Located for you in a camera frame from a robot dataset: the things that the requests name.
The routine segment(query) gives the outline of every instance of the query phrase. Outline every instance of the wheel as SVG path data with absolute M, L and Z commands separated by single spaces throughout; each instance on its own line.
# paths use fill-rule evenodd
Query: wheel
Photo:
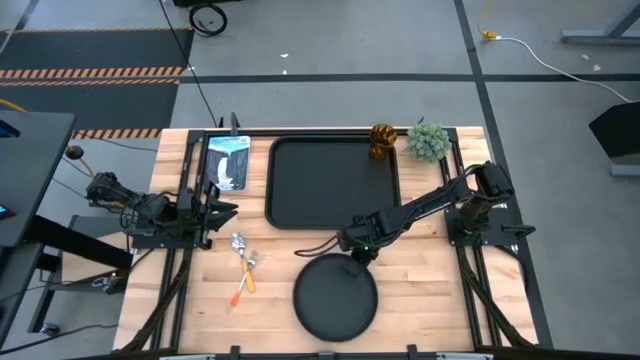
M 60 328 L 58 325 L 54 325 L 51 323 L 42 324 L 42 328 L 40 328 L 40 334 L 45 334 L 47 336 L 56 336 L 60 333 Z
M 189 11 L 189 22 L 200 36 L 216 36 L 227 28 L 227 14 L 211 3 L 199 4 Z

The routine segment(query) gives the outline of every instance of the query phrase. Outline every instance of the caster wheel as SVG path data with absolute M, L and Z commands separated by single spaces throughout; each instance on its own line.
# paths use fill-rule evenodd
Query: caster wheel
M 40 333 L 47 336 L 56 336 L 60 333 L 60 328 L 57 325 L 53 325 L 51 323 L 44 323 L 42 325 L 42 328 L 40 329 Z

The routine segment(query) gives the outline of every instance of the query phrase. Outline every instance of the wooden table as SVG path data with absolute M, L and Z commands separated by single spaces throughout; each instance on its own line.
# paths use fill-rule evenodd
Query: wooden table
M 177 190 L 188 131 L 163 131 L 151 192 Z M 481 127 L 457 131 L 465 165 L 489 160 Z M 180 353 L 228 353 L 232 345 L 240 345 L 243 353 L 404 352 L 407 344 L 416 344 L 419 351 L 472 350 L 460 272 L 442 213 L 416 222 L 369 266 L 380 299 L 375 320 L 365 333 L 352 341 L 329 343 L 302 328 L 293 310 L 292 292 L 308 259 L 294 256 L 293 251 L 317 246 L 335 231 L 279 230 L 265 219 L 268 153 L 274 139 L 252 138 L 248 189 L 221 197 L 239 205 L 238 216 L 210 235 L 215 238 L 212 250 L 194 252 Z M 403 203 L 442 184 L 438 165 L 411 160 L 406 147 L 406 138 L 400 137 L 396 149 Z M 230 244 L 235 231 L 247 240 L 248 251 L 259 252 L 260 260 L 253 271 L 257 291 L 245 291 L 238 307 L 231 308 L 229 301 L 242 277 L 238 255 Z M 485 248 L 484 254 L 495 302 L 520 333 L 535 342 L 518 263 L 493 248 Z M 114 348 L 129 342 L 155 307 L 164 260 L 165 251 L 156 250 L 130 276 Z M 489 344 L 487 321 L 477 298 L 476 304 L 483 340 Z M 170 308 L 164 346 L 168 345 L 172 317 Z

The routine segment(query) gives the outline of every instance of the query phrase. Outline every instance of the black tray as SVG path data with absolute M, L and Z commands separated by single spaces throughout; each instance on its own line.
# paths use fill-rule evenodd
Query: black tray
M 369 136 L 286 136 L 269 151 L 265 216 L 280 229 L 340 229 L 400 205 L 395 149 L 369 157 Z

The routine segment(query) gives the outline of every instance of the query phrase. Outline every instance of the black round plate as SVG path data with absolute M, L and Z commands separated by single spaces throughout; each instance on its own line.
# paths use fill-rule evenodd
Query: black round plate
M 302 269 L 293 288 L 302 326 L 324 341 L 347 341 L 371 325 L 378 290 L 363 265 L 344 254 L 327 254 Z

